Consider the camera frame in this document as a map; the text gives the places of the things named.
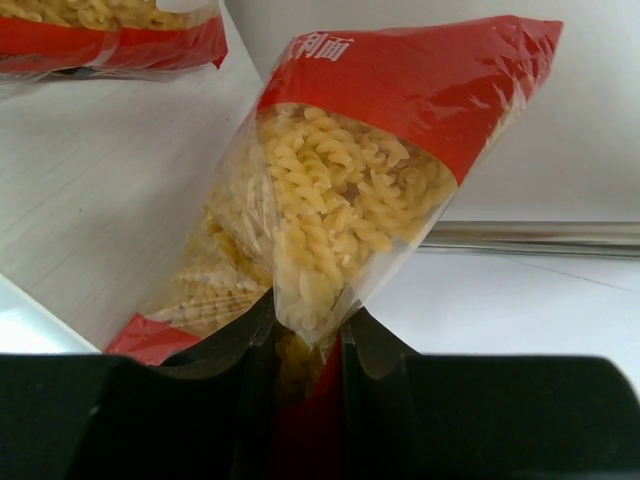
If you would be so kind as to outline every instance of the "white background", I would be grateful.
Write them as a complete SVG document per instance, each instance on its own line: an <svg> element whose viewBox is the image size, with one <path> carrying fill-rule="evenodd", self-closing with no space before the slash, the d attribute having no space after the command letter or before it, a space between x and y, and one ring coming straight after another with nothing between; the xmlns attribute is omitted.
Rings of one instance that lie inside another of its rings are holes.
<svg viewBox="0 0 640 480"><path fill-rule="evenodd" d="M634 0L232 6L245 12L236 18L259 65L292 34L315 28L505 12L564 20L551 79L446 217L639 219ZM229 31L231 54L219 73L171 84L47 83L2 103L0 272L100 348L169 272L215 163L259 91ZM425 352L603 354L640 385L634 263L418 254L370 307Z"/></svg>

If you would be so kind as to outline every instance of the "bag of fusilli pasta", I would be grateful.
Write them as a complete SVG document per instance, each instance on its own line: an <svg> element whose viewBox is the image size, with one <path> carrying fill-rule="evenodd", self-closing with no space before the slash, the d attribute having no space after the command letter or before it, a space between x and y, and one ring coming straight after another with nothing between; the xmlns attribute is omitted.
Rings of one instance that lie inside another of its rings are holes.
<svg viewBox="0 0 640 480"><path fill-rule="evenodd" d="M226 54L218 0L0 0L0 85L50 73L154 78Z"/></svg>
<svg viewBox="0 0 640 480"><path fill-rule="evenodd" d="M312 394L342 322L546 80L561 30L503 16L290 43L208 199L246 261L271 274L289 332L281 403Z"/></svg>

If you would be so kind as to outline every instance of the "white label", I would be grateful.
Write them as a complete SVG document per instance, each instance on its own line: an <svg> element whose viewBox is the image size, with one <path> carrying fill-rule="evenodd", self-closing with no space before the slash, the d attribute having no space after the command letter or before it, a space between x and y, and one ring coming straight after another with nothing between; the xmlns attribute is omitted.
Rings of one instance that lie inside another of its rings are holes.
<svg viewBox="0 0 640 480"><path fill-rule="evenodd" d="M191 13L210 3L211 0L156 0L156 7L166 13Z"/></svg>

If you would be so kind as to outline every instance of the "white surface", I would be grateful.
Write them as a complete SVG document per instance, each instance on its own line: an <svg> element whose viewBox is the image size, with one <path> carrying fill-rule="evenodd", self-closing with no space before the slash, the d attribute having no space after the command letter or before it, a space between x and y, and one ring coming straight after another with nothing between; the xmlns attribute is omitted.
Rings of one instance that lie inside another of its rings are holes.
<svg viewBox="0 0 640 480"><path fill-rule="evenodd" d="M280 1L271 0L274 11ZM381 8L371 5L367 15ZM441 8L433 9L430 18L442 21ZM397 23L387 20L380 22ZM286 33L286 22L271 25ZM584 60L585 46L580 67L567 51L580 41L592 46L598 32L589 27L592 39L571 40L580 28L567 29L564 66L478 170L450 218L635 215L638 139L622 135L632 119L620 116L633 111L637 98L615 75L591 81L571 74L622 61L612 58L611 44L599 59ZM257 75L231 35L232 53L220 73L172 84L58 82L2 104L0 271L98 347L168 273L213 167L257 94ZM562 75L570 75L571 85ZM625 98L616 100L608 85ZM602 97L584 93L590 88ZM620 109L597 110L607 96ZM594 130L602 124L608 128ZM574 130L577 137L563 137ZM595 353L613 358L640 385L635 264L420 254L370 307L422 351Z"/></svg>
<svg viewBox="0 0 640 480"><path fill-rule="evenodd" d="M0 276L0 353L96 353L93 345Z"/></svg>
<svg viewBox="0 0 640 480"><path fill-rule="evenodd" d="M229 11L262 75L292 36L318 29L564 21L550 79L444 218L640 220L637 0L234 0Z"/></svg>

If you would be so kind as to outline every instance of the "chinese character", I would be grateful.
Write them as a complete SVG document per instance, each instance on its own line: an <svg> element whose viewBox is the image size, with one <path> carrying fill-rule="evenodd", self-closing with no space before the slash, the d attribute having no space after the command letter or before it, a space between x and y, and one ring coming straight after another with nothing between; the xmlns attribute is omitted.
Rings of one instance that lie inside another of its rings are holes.
<svg viewBox="0 0 640 480"><path fill-rule="evenodd" d="M353 39L343 39L338 37L329 38L320 49L316 52L313 58L327 58L332 62L335 62L340 58L344 51L349 48L349 45L353 43Z"/></svg>
<svg viewBox="0 0 640 480"><path fill-rule="evenodd" d="M306 58L313 57L328 36L326 33L312 33L307 35L302 44L298 46L294 58L300 58L302 55Z"/></svg>

